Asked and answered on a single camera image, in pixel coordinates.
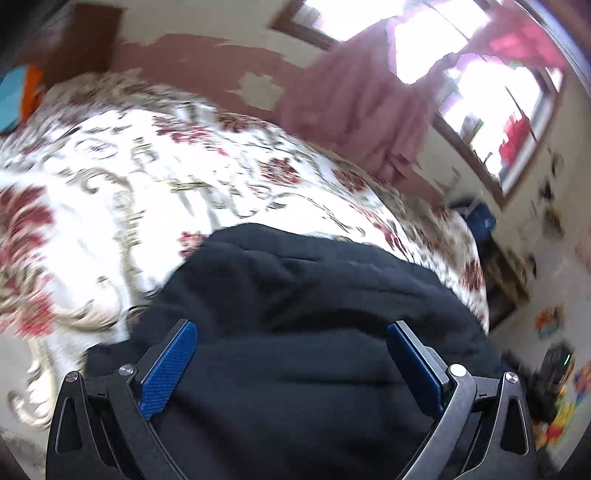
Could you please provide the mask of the black padded jacket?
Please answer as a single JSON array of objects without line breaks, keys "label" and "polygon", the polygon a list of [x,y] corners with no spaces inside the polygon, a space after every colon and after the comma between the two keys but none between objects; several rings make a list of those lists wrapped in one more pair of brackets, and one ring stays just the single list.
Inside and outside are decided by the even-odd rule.
[{"label": "black padded jacket", "polygon": [[394,321],[449,364],[502,370],[432,271],[377,247],[245,224],[209,236],[127,341],[88,351],[87,373],[136,362],[181,319],[197,325],[197,350],[154,426],[191,479],[397,477],[431,421],[388,353]]}]

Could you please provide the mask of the red hanging cloth outside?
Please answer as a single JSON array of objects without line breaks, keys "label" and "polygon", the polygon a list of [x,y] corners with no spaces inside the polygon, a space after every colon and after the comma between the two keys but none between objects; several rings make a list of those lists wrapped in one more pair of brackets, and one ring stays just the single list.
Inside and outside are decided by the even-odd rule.
[{"label": "red hanging cloth outside", "polygon": [[514,164],[525,141],[531,134],[531,121],[527,116],[511,115],[504,127],[504,137],[499,147],[504,167]]}]

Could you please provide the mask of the pink curtain right panel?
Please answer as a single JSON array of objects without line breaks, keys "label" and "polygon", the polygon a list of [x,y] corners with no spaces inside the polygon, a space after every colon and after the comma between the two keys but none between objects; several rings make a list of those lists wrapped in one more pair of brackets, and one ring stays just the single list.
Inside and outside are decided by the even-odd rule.
[{"label": "pink curtain right panel", "polygon": [[448,71],[463,72],[478,61],[528,70],[567,66],[550,35],[514,1],[495,1],[486,9],[476,1],[438,1],[435,10],[462,39],[427,73],[436,87],[444,84]]}]

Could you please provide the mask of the blue backpack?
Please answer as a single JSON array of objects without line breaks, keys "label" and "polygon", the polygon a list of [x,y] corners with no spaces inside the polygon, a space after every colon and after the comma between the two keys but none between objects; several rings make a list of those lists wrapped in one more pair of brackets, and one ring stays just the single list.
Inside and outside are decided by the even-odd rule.
[{"label": "blue backpack", "polygon": [[462,216],[477,243],[491,237],[497,219],[484,201],[464,198],[453,202],[450,207]]}]

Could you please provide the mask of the brown wooden headboard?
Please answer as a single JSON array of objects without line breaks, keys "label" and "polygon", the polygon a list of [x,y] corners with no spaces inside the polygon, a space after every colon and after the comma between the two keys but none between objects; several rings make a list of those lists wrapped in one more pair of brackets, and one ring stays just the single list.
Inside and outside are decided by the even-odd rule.
[{"label": "brown wooden headboard", "polygon": [[25,42],[14,63],[40,68],[46,88],[85,73],[105,73],[123,13],[116,6],[69,1]]}]

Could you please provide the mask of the pink curtain panel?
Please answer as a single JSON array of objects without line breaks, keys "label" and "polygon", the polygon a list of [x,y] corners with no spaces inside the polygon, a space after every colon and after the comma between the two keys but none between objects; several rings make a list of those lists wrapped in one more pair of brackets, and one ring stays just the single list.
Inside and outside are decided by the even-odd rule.
[{"label": "pink curtain panel", "polygon": [[567,66],[550,35],[514,1],[495,1],[486,9],[476,1],[438,1],[435,10],[462,39],[427,73],[436,87],[444,84],[448,71],[463,72],[478,61],[528,70]]},{"label": "pink curtain panel", "polygon": [[396,185],[412,171],[436,112],[446,55],[413,84],[394,73],[394,25],[381,20],[318,57],[276,103],[284,131]]}]

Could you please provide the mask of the pink curtain left panel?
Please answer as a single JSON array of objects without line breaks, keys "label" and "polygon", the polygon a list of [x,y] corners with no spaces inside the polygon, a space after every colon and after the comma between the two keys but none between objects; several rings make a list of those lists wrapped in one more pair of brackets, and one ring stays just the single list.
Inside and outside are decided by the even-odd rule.
[{"label": "pink curtain left panel", "polygon": [[412,171],[436,112],[446,55],[413,84],[394,73],[394,25],[381,20],[318,57],[276,103],[284,131],[396,185]]}]

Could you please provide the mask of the floral bed quilt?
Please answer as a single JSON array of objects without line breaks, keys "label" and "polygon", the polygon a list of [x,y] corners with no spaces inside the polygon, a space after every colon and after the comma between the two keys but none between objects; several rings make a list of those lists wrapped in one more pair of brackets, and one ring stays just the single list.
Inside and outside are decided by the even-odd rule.
[{"label": "floral bed quilt", "polygon": [[259,118],[125,74],[53,87],[1,139],[1,401],[50,423],[85,351],[216,230],[253,222],[378,246],[433,270],[489,323],[461,216]]}]

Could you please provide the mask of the wooden side desk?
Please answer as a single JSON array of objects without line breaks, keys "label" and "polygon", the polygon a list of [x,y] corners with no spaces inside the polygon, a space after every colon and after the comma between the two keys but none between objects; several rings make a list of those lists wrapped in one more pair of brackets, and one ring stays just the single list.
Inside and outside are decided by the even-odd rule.
[{"label": "wooden side desk", "polygon": [[489,331],[500,326],[519,308],[530,303],[528,270],[511,249],[503,249],[493,237],[477,243],[489,307]]}]

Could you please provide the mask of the colourful wall sticker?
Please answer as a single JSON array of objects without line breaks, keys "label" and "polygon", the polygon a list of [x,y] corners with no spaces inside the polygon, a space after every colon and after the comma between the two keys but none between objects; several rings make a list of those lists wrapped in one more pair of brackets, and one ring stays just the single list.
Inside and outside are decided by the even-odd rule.
[{"label": "colourful wall sticker", "polygon": [[566,304],[560,303],[541,311],[535,320],[535,330],[540,340],[553,336],[564,328],[566,319]]}]

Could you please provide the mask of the brown framed window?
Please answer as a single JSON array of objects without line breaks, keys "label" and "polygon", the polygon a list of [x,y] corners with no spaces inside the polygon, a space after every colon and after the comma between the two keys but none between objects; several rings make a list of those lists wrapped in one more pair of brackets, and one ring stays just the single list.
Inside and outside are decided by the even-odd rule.
[{"label": "brown framed window", "polygon": [[[413,84],[462,41],[444,24],[436,2],[290,1],[270,26],[324,54],[377,22],[390,20],[393,71],[403,82]],[[435,130],[451,145],[500,206],[507,205],[540,147],[560,97],[563,71],[478,61],[463,72],[446,73],[428,132]],[[527,116],[531,134],[514,164],[504,167],[499,147],[511,115]]]}]

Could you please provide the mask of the orange blue brown pillow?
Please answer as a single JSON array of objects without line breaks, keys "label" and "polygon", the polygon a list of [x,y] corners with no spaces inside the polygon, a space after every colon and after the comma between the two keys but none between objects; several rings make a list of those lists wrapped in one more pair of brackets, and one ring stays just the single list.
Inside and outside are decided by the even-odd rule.
[{"label": "orange blue brown pillow", "polygon": [[1,82],[0,131],[2,134],[26,122],[39,107],[45,88],[43,71],[31,64],[9,71]]}]

